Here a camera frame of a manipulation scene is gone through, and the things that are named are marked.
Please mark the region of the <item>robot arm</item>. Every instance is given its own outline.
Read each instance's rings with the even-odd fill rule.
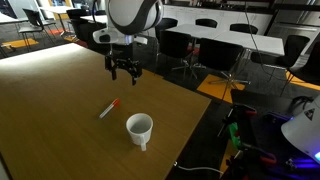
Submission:
[[[105,6],[108,19],[114,28],[95,31],[93,39],[97,43],[111,45],[111,51],[105,57],[105,67],[111,71],[112,79],[117,77],[117,68],[125,69],[131,74],[134,85],[142,75],[140,63],[132,58],[134,35],[156,26],[161,21],[163,4],[161,0],[109,0]],[[114,56],[112,44],[124,46],[121,48],[124,49],[122,53]]]

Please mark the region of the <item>electronic device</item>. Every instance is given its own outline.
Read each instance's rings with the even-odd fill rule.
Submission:
[[[163,16],[161,0],[109,0],[106,12],[114,27],[95,31],[93,39],[97,43],[110,44],[111,50],[105,57],[105,68],[112,73],[112,79],[117,78],[116,69],[124,69],[132,76],[132,84],[142,75],[139,61],[133,60],[132,42],[147,43],[145,38],[135,37],[138,33],[156,26]],[[116,44],[120,53],[115,53]]]
[[[320,95],[292,120],[281,126],[284,137],[320,164]]]

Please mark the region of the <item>office chair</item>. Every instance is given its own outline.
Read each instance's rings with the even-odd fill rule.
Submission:
[[[241,57],[244,48],[240,45],[220,42],[216,40],[202,38],[199,50],[199,63],[208,68],[220,71],[226,78],[220,81],[211,81],[210,84],[227,82],[222,99],[226,94],[227,88],[231,85],[237,89],[234,82],[241,82],[234,79],[236,63]]]
[[[250,33],[250,28],[251,28],[252,34],[258,33],[258,28],[253,25],[241,24],[241,23],[230,25],[230,31],[237,31],[237,32],[243,32],[243,33]]]
[[[98,11],[96,11],[96,13],[94,15],[96,15],[96,16],[107,15],[107,13],[105,10],[98,10]]]
[[[288,68],[290,75],[285,85],[282,88],[280,96],[282,96],[284,89],[291,82],[293,77],[297,77],[310,84],[320,85],[320,71],[319,71],[320,60],[319,59],[320,59],[320,41],[315,43],[311,51],[311,54],[309,56],[309,59],[307,60],[305,65]]]
[[[72,19],[71,24],[77,38],[83,42],[86,42],[88,49],[95,52],[106,54],[110,50],[109,44],[98,44],[93,40],[93,32],[106,27],[106,24],[95,23],[83,23],[77,19]]]
[[[88,16],[89,13],[85,9],[69,9],[67,10],[67,14],[69,16],[69,19],[78,20],[82,23],[87,23],[87,20],[81,19],[81,16]],[[70,29],[71,21],[68,21],[68,28]]]
[[[289,35],[284,46],[284,56],[272,56],[268,54],[259,55],[258,52],[251,53],[251,61],[254,63],[259,63],[267,67],[273,68],[269,81],[275,69],[288,69],[292,67],[298,60],[301,52],[306,47],[309,38],[299,35]]]
[[[196,19],[196,25],[216,28],[218,23],[213,19]]]
[[[186,58],[192,55],[192,51],[188,50],[190,34],[183,34],[173,31],[162,30],[160,32],[159,52],[156,58],[156,68],[158,64],[158,57],[160,54],[180,59],[183,63],[181,67],[175,67],[171,70],[184,69],[183,77],[185,77],[186,68],[189,67],[189,62]]]
[[[30,52],[30,44],[28,41],[28,37],[27,37],[27,33],[43,33],[42,35],[44,35],[44,37],[46,36],[47,38],[49,38],[49,40],[51,41],[52,44],[54,44],[54,42],[52,41],[51,37],[49,36],[49,34],[47,33],[47,31],[44,30],[44,26],[42,24],[42,21],[40,19],[40,14],[38,11],[33,11],[33,10],[29,10],[29,9],[23,9],[23,11],[25,12],[25,14],[27,15],[27,18],[30,22],[30,24],[32,26],[28,26],[28,27],[21,27],[19,29],[19,33],[22,34],[23,40],[27,46],[27,50],[28,52]]]
[[[156,38],[160,42],[160,31],[176,27],[178,25],[178,20],[173,18],[162,18],[159,24],[157,24],[154,29],[156,32]]]
[[[195,24],[198,25],[198,26],[205,26],[205,27],[211,27],[211,28],[216,28],[218,23],[217,21],[213,20],[213,19],[196,19],[195,20]],[[194,43],[192,45],[192,47],[194,47],[195,44],[200,44],[201,40],[200,39],[194,39]],[[193,54],[194,55],[198,55],[199,54],[199,48],[194,48],[193,49]]]
[[[84,9],[84,10],[86,10],[87,11],[87,13],[88,13],[88,15],[91,15],[91,13],[90,13],[90,8],[89,8],[89,6],[88,5],[81,5],[81,7],[80,7],[81,9]]]

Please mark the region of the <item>mug handle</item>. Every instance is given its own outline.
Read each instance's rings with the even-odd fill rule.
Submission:
[[[144,135],[140,136],[140,146],[141,146],[141,151],[146,151],[147,150],[147,145],[146,145],[146,141],[144,140]]]

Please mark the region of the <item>marker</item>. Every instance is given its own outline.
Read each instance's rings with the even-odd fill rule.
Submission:
[[[119,102],[120,102],[120,99],[119,99],[119,98],[115,99],[115,100],[110,104],[110,106],[107,107],[107,109],[104,110],[104,111],[100,114],[99,118],[100,118],[100,119],[103,118],[114,106],[117,106],[117,105],[119,104]]]

